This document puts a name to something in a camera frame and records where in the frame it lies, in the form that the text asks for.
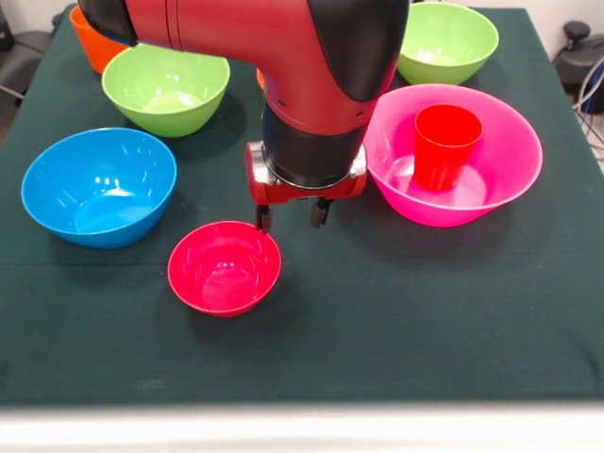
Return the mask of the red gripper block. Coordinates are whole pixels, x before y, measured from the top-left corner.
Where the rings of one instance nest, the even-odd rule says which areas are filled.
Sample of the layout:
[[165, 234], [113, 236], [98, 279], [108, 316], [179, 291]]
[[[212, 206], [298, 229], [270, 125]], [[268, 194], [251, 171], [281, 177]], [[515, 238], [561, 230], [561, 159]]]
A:
[[333, 203], [357, 196], [366, 185], [367, 174], [347, 177], [339, 184], [324, 189], [303, 189], [284, 183], [280, 179], [273, 184], [260, 182], [251, 172], [247, 173], [249, 191], [256, 206], [256, 229], [268, 234], [272, 229], [273, 215], [270, 205], [285, 204], [298, 199], [316, 198], [310, 212], [310, 225], [320, 228], [327, 222]]

